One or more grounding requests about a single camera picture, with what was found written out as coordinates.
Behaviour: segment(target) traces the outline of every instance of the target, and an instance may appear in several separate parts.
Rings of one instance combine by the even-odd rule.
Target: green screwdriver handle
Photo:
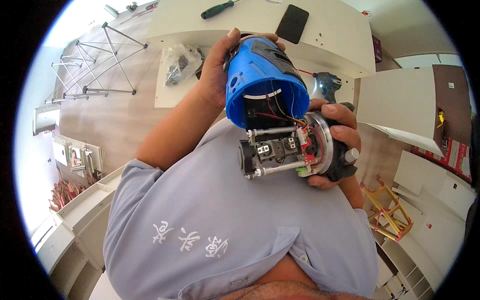
[[[213,17],[214,15],[221,13],[225,8],[231,6],[233,6],[233,1],[229,0],[228,2],[210,7],[209,9],[201,13],[200,16],[202,17],[202,19],[206,20]]]

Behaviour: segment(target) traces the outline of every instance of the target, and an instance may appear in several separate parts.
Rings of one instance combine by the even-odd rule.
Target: red wire
[[[270,109],[270,111],[272,112],[272,114],[276,116],[276,114],[273,112],[272,107],[270,106],[270,97],[269,97],[268,95],[266,95],[266,98],[267,98],[268,108]]]
[[[324,148],[322,146],[322,139],[320,138],[320,136],[318,135],[318,132],[315,131],[314,129],[312,128],[309,128],[310,131],[313,131],[313,133],[317,136],[317,140],[318,140],[318,145],[320,147],[320,160],[322,160],[322,157],[324,156]]]
[[[274,116],[274,115],[271,115],[271,114],[265,114],[265,113],[262,113],[262,112],[256,112],[255,114],[257,114],[257,115],[261,115],[261,116],[267,116],[267,117],[271,117],[271,118],[274,118],[274,119],[279,119],[279,120],[289,121],[289,120],[287,120],[287,119],[280,118],[280,117],[277,117],[277,116]]]
[[[307,71],[304,71],[304,70],[300,70],[300,69],[299,69],[299,71],[300,71],[300,72],[307,73],[307,74],[310,74],[310,75],[313,75],[313,73],[310,73],[310,72],[307,72]]]

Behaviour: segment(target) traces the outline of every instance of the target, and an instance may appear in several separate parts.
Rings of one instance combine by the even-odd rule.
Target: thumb
[[[213,45],[210,53],[208,54],[205,64],[212,63],[214,65],[221,65],[224,62],[225,54],[230,51],[240,40],[240,30],[233,27],[230,32],[219,39],[215,45]]]

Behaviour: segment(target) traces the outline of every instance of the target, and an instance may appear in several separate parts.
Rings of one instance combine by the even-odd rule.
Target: black phone
[[[298,44],[300,42],[301,34],[307,23],[309,13],[295,5],[289,5],[287,11],[282,17],[276,35],[286,39],[289,42]]]

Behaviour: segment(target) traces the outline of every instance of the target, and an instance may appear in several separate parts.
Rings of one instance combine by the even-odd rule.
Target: yellow bamboo frame
[[[402,239],[402,237],[404,237],[412,229],[413,221],[408,216],[403,206],[400,204],[397,195],[395,195],[392,192],[392,190],[385,185],[385,183],[383,182],[383,180],[380,178],[378,174],[376,179],[382,186],[375,191],[371,191],[367,189],[363,183],[360,184],[361,190],[368,196],[368,198],[372,201],[373,205],[375,205],[375,207],[378,209],[377,213],[373,214],[368,218],[368,221],[370,223],[370,228],[372,228],[377,232],[380,232],[381,234],[385,235],[389,239],[392,239],[398,242],[399,240]],[[392,197],[395,203],[395,206],[392,207],[391,209],[384,208],[376,198],[376,195],[385,191],[390,197]],[[404,222],[398,220],[393,216],[394,212],[398,209],[402,213],[405,220],[407,220],[408,224],[405,224]],[[385,220],[388,222],[385,226],[379,226],[376,224],[377,218],[380,218],[381,216],[384,217]]]

